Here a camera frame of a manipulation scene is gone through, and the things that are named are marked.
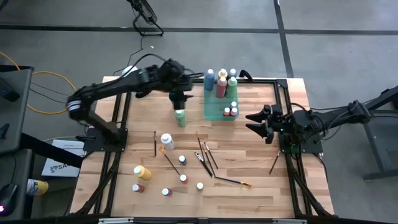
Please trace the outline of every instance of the green acrylic tray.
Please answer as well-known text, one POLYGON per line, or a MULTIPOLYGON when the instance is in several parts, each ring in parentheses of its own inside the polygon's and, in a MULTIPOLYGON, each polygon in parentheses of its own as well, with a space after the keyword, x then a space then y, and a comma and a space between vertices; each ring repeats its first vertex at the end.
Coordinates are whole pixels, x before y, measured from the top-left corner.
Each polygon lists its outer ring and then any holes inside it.
POLYGON ((217 83, 214 84, 213 90, 207 91, 203 86, 205 97, 205 119, 208 121, 234 121, 239 116, 239 104, 237 105, 238 113, 236 116, 224 116, 224 109, 231 105, 232 101, 238 102, 238 88, 235 88, 235 96, 233 98, 218 98, 216 96, 217 83))

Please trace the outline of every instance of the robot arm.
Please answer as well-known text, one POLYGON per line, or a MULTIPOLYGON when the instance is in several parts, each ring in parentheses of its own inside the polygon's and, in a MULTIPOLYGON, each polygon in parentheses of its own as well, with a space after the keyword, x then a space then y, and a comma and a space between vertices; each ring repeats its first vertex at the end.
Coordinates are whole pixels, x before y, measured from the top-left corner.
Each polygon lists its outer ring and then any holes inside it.
POLYGON ((266 138, 266 144, 271 144, 274 132, 288 134, 292 144, 300 144, 308 141, 312 136, 318 136, 316 141, 323 137, 319 135, 330 128, 346 123, 368 123, 372 118, 371 110, 398 97, 398 86, 384 91, 379 97, 367 102, 353 101, 348 106, 327 113, 313 112, 312 110, 294 111, 292 114, 282 114, 282 109, 277 105, 264 105, 261 112, 246 115, 247 119, 262 124, 246 124, 246 127, 256 132, 262 138, 266 138))
POLYGON ((136 92, 136 98, 148 95, 152 90, 170 93, 169 98, 175 110, 185 108, 185 102, 192 97, 185 91, 192 90, 191 75, 184 74, 184 66, 169 59, 158 68, 156 65, 132 71, 126 68, 116 80, 92 86, 84 86, 68 98, 69 117, 76 121, 86 121, 101 131, 110 142, 118 142, 116 123, 106 122, 91 110, 94 101, 121 93, 136 92))

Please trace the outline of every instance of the small bottle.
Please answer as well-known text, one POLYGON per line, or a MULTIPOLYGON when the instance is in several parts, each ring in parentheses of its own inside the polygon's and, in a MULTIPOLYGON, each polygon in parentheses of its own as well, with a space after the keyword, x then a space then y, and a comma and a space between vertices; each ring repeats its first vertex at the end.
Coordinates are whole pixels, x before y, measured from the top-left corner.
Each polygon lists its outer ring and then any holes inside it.
POLYGON ((229 108, 232 109, 232 108, 234 108, 234 107, 238 107, 238 104, 237 104, 237 102, 232 101, 232 102, 231 102, 231 105, 229 106, 229 108))
POLYGON ((218 79, 220 79, 222 77, 224 77, 225 79, 227 79, 227 77, 228 77, 228 73, 223 68, 218 72, 218 79))
POLYGON ((173 194, 173 192, 170 189, 163 189, 162 194, 164 196, 171 196, 173 194))
POLYGON ((133 184, 132 191, 138 192, 138 193, 143 193, 145 191, 145 187, 142 185, 139 185, 139 184, 133 184))
POLYGON ((232 78, 235 77, 236 78, 236 70, 235 68, 232 68, 229 73, 228 73, 228 78, 232 78))
POLYGON ((185 156, 180 156, 178 158, 178 161, 180 161, 181 165, 183 166, 187 165, 187 159, 185 158, 185 156))
POLYGON ((223 98, 225 96, 225 89, 227 86, 228 82, 226 81, 225 77, 221 77, 218 81, 217 81, 217 92, 216 92, 216 96, 218 98, 223 98))
POLYGON ((170 134, 162 134, 162 137, 160 138, 160 140, 163 143, 163 146, 165 149, 167 150, 173 150, 175 145, 174 145, 174 141, 172 139, 172 136, 170 134))
POLYGON ((180 128, 184 128, 187 125, 187 120, 185 119, 184 110, 176 110, 174 113, 175 119, 177 120, 177 125, 180 128))
POLYGON ((238 114, 238 109, 237 108, 232 108, 231 109, 231 116, 236 116, 238 114))
POLYGON ((146 169, 141 165, 138 165, 134 168, 134 175, 142 180, 150 180, 152 177, 152 173, 149 171, 149 169, 146 169))
POLYGON ((236 93, 236 85, 238 84, 238 81, 236 80, 235 77, 231 77, 228 80, 228 87, 226 89, 226 94, 225 96, 227 98, 234 98, 235 97, 235 93, 236 93))
POLYGON ((198 189, 198 190, 202 190, 202 189, 203 189, 203 183, 199 182, 199 183, 197 184, 197 189, 198 189))
POLYGON ((183 183, 183 184, 186 184, 186 183, 188 183, 188 178, 187 178, 187 176, 186 175, 181 175, 180 176, 180 180, 181 180, 181 182, 183 183))
POLYGON ((224 109, 224 116, 229 116, 230 112, 231 112, 230 108, 225 108, 224 109))
POLYGON ((207 70, 207 73, 205 75, 205 90, 211 91, 213 90, 214 87, 214 71, 213 69, 207 70))

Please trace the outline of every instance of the wooden table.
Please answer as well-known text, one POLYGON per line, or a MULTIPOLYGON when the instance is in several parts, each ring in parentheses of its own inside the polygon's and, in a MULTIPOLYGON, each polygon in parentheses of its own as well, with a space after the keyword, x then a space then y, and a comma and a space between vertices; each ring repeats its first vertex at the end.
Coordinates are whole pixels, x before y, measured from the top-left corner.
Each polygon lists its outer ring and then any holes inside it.
MULTIPOLYGON (((104 77, 104 82, 115 77, 104 77)), ((304 82, 300 78, 288 79, 292 102, 309 107, 304 82)), ((245 127, 252 123, 245 115, 259 112, 264 104, 275 103, 274 89, 267 84, 239 84, 239 112, 235 121, 207 121, 203 117, 203 87, 196 85, 195 95, 187 101, 187 126, 179 128, 168 94, 152 92, 142 99, 132 98, 127 128, 129 139, 122 154, 118 181, 114 193, 113 217, 223 217, 223 218, 287 218, 293 217, 287 169, 283 156, 279 158, 272 174, 269 170, 279 150, 275 135, 272 144, 265 144, 256 133, 245 127), (170 133, 175 150, 166 151, 177 169, 188 177, 188 183, 179 176, 169 162, 158 152, 154 157, 154 131, 160 135, 170 133), (236 179, 252 184, 249 189, 239 184, 210 178, 193 152, 200 152, 196 131, 206 142, 220 169, 217 176, 236 179), (187 165, 181 166, 178 157, 184 155, 187 165), (136 165, 152 171, 152 179, 144 181, 133 174, 136 165), (204 189, 198 191, 196 184, 204 189), (139 194, 132 185, 139 183, 146 190, 139 194), (161 190, 172 189, 173 195, 165 197, 161 190)), ((111 120, 115 97, 99 100, 96 112, 111 120)), ((100 179, 103 152, 95 152, 83 161, 80 169, 71 212, 77 211, 88 200, 100 179)), ((320 161, 313 155, 303 155, 307 184, 318 201, 333 213, 325 172, 320 161)), ((102 209, 108 189, 104 191, 102 209)), ((304 211, 302 193, 298 190, 300 208, 304 211)))

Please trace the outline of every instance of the gray floor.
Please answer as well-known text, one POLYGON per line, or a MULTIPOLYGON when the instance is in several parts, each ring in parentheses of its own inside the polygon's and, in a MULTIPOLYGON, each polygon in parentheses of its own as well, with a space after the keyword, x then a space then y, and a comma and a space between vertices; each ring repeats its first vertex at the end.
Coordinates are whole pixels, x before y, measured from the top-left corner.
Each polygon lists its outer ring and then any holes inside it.
MULTIPOLYGON (((272 0, 149 2, 164 27, 277 28, 272 0)), ((398 2, 393 0, 280 0, 280 5, 286 29, 398 29, 398 2)), ((133 18, 124 0, 13 0, 0 12, 1 23, 18 24, 129 27, 133 18)), ((102 76, 124 67, 139 43, 135 32, 0 30, 0 50, 19 65, 58 72, 77 88, 100 82, 102 76)), ((368 100, 398 84, 395 35, 287 35, 287 43, 294 75, 304 78, 314 107, 368 100)), ((145 38, 143 47, 145 50, 134 58, 155 53, 197 71, 234 67, 255 77, 286 77, 278 34, 172 32, 163 38, 145 38)), ((9 64, 2 57, 0 63, 9 64)), ((153 63, 159 62, 148 58, 141 65, 153 63)), ((37 75, 33 81, 72 92, 59 78, 37 75)), ((34 93, 29 103, 51 111, 63 106, 34 93)), ((83 128, 67 114, 46 116, 27 110, 24 131, 45 139, 82 134, 83 128)), ((362 180, 363 175, 377 171, 362 126, 343 126, 323 146, 335 213, 345 218, 397 222, 398 178, 362 180)), ((63 214, 69 197, 66 191, 46 195, 36 215, 63 214)))

